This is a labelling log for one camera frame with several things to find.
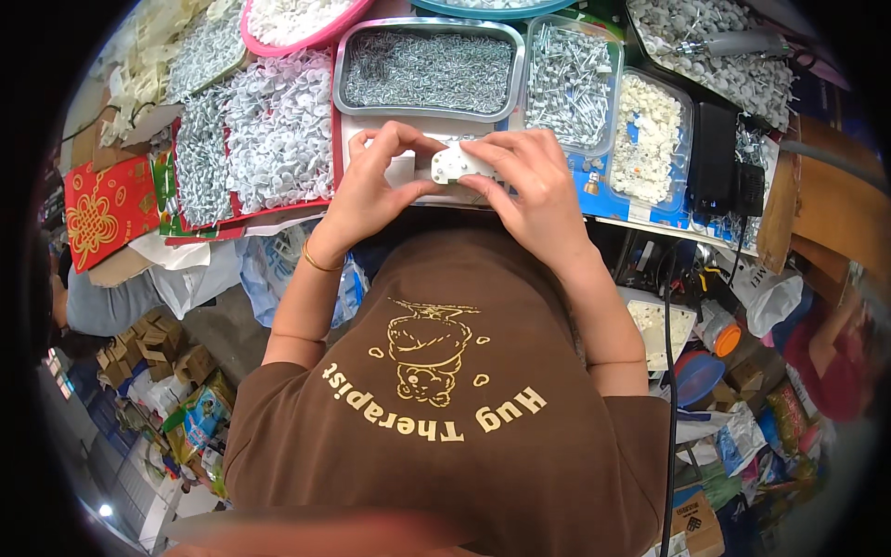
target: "hand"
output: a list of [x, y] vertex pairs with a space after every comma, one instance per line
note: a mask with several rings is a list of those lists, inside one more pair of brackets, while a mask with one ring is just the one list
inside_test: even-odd
[[461, 176], [458, 183], [484, 195], [507, 231], [558, 278], [600, 256], [588, 240], [566, 156], [551, 130], [495, 132], [462, 141], [461, 148], [492, 165], [519, 199], [485, 176]]
[[[369, 139], [374, 141], [366, 149]], [[357, 242], [379, 232], [422, 195], [437, 191], [433, 180], [391, 188], [384, 171], [393, 157], [410, 149], [418, 156], [432, 156], [445, 148], [421, 131], [394, 121], [353, 135], [347, 173], [307, 245], [313, 259], [321, 266], [335, 267]]]

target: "pink basket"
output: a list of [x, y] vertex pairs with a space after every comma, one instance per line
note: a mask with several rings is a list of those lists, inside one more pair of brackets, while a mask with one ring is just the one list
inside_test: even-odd
[[313, 35], [292, 45], [270, 46], [259, 42], [248, 32], [248, 13], [250, 13], [250, 5], [253, 4], [253, 0], [248, 0], [248, 5], [244, 9], [244, 13], [241, 15], [241, 39], [248, 47], [248, 50], [258, 56], [285, 56], [294, 53], [301, 48], [314, 48], [320, 45], [328, 46], [331, 43], [337, 44], [337, 39], [339, 39], [347, 29], [351, 28], [353, 24], [368, 11], [368, 8], [372, 7], [373, 3], [374, 0], [356, 0], [334, 21], [329, 23], [327, 27]]

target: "blue bowl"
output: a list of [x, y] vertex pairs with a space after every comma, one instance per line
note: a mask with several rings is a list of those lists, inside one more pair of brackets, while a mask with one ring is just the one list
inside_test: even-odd
[[465, 8], [464, 6], [455, 6], [446, 4], [445, 2], [435, 2], [433, 0], [412, 0], [412, 4], [420, 6], [431, 12], [444, 13], [458, 18], [467, 18], [469, 20], [493, 20], [493, 21], [509, 21], [509, 20], [526, 20], [546, 13], [562, 10], [577, 0], [551, 0], [550, 2], [542, 2], [533, 6], [524, 8], [507, 8], [503, 10], [487, 9], [487, 8]]
[[701, 352], [692, 357], [678, 358], [677, 405], [691, 405], [715, 388], [724, 373], [724, 364], [711, 354]]

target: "gold bangle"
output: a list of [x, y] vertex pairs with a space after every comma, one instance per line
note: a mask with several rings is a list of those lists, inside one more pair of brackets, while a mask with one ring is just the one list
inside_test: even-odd
[[303, 242], [303, 247], [300, 248], [300, 253], [303, 254], [303, 259], [307, 261], [307, 263], [320, 271], [324, 271], [325, 273], [333, 273], [334, 271], [340, 271], [343, 269], [343, 265], [341, 264], [339, 267], [334, 269], [326, 269], [325, 267], [319, 265], [315, 262], [315, 260], [309, 255], [309, 251], [307, 250], [307, 244], [309, 243], [309, 239]]

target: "left hand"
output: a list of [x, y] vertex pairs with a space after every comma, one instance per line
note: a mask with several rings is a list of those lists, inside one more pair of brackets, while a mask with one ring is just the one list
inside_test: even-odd
[[[366, 149], [369, 139], [374, 141]], [[313, 259], [319, 265], [335, 267], [357, 242], [379, 232], [422, 195], [437, 191], [433, 180], [392, 188], [384, 171], [393, 157], [408, 150], [424, 156], [444, 149], [445, 145], [420, 130], [394, 121], [353, 135], [347, 173], [307, 245]]]

